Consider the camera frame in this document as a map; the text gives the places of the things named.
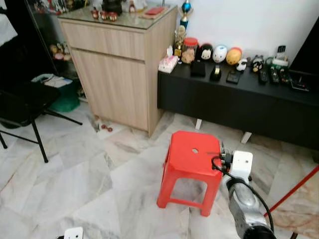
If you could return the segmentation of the black low console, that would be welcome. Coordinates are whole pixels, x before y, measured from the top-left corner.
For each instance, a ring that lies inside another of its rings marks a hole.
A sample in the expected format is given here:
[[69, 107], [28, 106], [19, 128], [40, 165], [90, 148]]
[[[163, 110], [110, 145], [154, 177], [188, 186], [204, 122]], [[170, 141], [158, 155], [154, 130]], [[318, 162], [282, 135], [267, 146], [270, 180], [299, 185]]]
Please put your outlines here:
[[271, 137], [309, 149], [319, 149], [319, 95], [282, 84], [260, 84], [244, 71], [237, 84], [226, 81], [232, 68], [221, 65], [219, 80], [194, 77], [189, 66], [158, 73], [158, 107], [191, 118]]

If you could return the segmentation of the black flat pouch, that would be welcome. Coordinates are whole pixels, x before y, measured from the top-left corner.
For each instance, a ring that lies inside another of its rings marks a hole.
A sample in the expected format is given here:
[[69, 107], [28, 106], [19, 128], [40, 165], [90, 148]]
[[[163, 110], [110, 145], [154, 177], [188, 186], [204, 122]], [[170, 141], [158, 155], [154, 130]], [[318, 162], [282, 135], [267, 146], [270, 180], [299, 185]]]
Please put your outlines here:
[[232, 70], [226, 76], [226, 82], [231, 84], [239, 84], [239, 80], [241, 79], [242, 72], [237, 70]]

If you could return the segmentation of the black remote control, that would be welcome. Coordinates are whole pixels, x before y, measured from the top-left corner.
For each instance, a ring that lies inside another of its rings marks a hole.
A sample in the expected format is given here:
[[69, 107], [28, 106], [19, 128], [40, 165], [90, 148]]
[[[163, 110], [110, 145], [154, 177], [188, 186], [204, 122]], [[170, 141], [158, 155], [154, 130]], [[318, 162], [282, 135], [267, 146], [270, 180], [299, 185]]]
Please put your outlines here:
[[258, 82], [260, 84], [266, 84], [269, 82], [269, 74], [266, 70], [258, 70]]
[[269, 69], [270, 73], [270, 82], [271, 84], [279, 84], [280, 83], [280, 77], [278, 74], [278, 70], [274, 67], [270, 67]]
[[288, 70], [281, 68], [279, 70], [279, 77], [282, 84], [289, 84], [290, 82], [290, 74]]

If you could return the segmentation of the black wallet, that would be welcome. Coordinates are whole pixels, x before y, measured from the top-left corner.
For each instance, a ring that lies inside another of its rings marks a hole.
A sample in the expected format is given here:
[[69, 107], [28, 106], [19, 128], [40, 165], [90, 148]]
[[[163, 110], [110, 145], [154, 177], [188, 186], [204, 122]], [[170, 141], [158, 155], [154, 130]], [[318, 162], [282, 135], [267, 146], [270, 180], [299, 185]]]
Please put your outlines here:
[[205, 77], [206, 64], [200, 61], [193, 61], [190, 64], [190, 76], [191, 77]]

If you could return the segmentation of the black tray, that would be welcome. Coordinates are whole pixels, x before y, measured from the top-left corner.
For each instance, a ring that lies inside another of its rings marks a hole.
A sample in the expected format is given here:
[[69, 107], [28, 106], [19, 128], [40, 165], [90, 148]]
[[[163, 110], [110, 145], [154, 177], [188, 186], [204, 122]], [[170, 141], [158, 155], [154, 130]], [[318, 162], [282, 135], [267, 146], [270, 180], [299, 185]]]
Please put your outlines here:
[[290, 71], [289, 75], [291, 77], [290, 86], [292, 87], [292, 89], [305, 92], [310, 92], [312, 90], [308, 82], [304, 80], [304, 77], [307, 77], [308, 74], [297, 71]]

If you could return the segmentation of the black mouse plush head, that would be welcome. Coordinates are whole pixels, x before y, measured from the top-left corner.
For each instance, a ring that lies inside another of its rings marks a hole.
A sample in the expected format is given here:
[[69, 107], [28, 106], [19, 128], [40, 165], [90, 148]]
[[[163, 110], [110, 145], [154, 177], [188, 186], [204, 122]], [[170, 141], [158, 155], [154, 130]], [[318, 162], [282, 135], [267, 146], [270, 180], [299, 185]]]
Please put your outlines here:
[[207, 62], [210, 61], [211, 56], [213, 53], [213, 46], [209, 43], [204, 43], [200, 45], [197, 53], [196, 53], [196, 60]]

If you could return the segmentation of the pink tissue box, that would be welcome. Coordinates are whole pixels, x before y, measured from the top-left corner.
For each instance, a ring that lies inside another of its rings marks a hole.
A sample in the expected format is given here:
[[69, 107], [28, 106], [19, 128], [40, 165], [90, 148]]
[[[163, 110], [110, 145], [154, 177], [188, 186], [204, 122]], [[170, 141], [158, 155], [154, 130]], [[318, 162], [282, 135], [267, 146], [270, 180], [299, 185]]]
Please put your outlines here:
[[161, 59], [158, 64], [158, 71], [164, 73], [171, 73], [177, 65], [179, 57], [174, 55], [173, 47], [169, 46], [166, 49], [166, 55]]

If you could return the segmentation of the glass jar red lid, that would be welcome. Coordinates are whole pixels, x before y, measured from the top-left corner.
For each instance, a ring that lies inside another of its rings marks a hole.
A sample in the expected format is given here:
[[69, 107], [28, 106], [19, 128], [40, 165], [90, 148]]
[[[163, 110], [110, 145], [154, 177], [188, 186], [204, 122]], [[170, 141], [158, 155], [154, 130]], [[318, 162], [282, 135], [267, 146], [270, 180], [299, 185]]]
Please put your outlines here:
[[181, 61], [185, 64], [190, 64], [196, 58], [196, 52], [199, 48], [198, 39], [187, 37], [182, 44]]

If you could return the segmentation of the gold trophy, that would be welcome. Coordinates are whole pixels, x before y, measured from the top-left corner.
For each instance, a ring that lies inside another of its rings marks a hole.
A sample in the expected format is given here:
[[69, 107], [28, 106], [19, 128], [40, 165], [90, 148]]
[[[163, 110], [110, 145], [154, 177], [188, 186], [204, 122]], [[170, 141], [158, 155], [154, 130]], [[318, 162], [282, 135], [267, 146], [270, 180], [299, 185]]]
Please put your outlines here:
[[175, 31], [175, 43], [173, 45], [173, 54], [177, 57], [181, 57], [182, 55], [185, 35], [184, 25], [179, 25]]

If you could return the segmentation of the black television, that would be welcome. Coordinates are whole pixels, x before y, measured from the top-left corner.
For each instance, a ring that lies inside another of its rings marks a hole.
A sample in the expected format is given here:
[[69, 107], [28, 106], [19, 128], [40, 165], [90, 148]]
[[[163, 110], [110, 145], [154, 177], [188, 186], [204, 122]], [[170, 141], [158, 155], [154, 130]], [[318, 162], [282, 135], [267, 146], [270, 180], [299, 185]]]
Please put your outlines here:
[[310, 73], [313, 75], [319, 75], [319, 57], [318, 57], [318, 45], [319, 45], [319, 18], [316, 18], [316, 22], [312, 27], [312, 30], [307, 35], [306, 40], [297, 52], [292, 65], [291, 70]]

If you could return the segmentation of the blue trophy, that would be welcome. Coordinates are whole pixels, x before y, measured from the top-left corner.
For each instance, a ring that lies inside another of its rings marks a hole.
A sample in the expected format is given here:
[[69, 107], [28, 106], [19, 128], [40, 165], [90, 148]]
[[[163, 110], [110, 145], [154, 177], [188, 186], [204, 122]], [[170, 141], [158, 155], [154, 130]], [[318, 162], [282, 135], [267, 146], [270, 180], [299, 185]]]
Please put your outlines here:
[[187, 28], [189, 24], [189, 16], [193, 13], [193, 7], [190, 3], [190, 0], [185, 0], [182, 5], [180, 6], [180, 25], [184, 28]]

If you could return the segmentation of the red envelope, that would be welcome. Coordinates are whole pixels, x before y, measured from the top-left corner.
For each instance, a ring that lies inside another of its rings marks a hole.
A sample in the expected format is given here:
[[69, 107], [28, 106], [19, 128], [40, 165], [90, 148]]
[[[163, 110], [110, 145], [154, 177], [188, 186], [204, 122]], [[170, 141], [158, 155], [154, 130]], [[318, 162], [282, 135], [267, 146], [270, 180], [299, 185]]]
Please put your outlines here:
[[144, 15], [148, 17], [154, 17], [162, 13], [164, 9], [165, 8], [162, 6], [150, 7], [150, 9], [147, 9], [146, 11], [144, 11]]

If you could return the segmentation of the black incense pot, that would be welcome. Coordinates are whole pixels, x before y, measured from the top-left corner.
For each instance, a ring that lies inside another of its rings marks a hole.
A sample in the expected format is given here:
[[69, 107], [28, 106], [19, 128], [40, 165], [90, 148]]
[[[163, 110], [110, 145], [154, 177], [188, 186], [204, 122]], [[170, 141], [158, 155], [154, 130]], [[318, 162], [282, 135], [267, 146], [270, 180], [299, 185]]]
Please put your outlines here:
[[102, 10], [107, 13], [122, 14], [122, 2], [123, 0], [102, 0]]

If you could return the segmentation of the black folding chair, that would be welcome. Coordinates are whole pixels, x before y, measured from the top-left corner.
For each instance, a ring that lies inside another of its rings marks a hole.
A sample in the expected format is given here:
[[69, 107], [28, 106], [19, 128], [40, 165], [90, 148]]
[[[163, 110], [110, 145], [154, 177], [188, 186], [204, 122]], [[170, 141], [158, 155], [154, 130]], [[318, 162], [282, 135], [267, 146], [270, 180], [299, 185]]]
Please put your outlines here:
[[41, 115], [50, 115], [56, 118], [72, 121], [82, 125], [80, 121], [68, 118], [50, 109], [51, 105], [61, 96], [60, 90], [41, 83], [25, 82], [16, 84], [8, 89], [0, 88], [0, 124], [16, 127], [31, 125], [36, 136], [35, 140], [23, 137], [6, 130], [0, 130], [0, 144], [4, 149], [8, 148], [3, 135], [16, 137], [39, 146], [43, 161], [48, 163], [44, 143], [40, 137], [36, 119]]

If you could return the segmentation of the dark display cabinet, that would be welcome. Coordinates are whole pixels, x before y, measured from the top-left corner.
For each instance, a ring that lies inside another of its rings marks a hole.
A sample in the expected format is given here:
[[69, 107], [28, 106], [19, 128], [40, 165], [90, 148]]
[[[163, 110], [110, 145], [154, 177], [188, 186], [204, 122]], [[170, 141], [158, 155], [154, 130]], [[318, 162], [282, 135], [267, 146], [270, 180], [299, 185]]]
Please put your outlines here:
[[52, 67], [51, 72], [75, 83], [75, 96], [85, 101], [84, 91], [72, 62], [70, 46], [62, 33], [58, 16], [77, 9], [76, 0], [24, 0], [39, 39], [45, 47], [47, 59]]

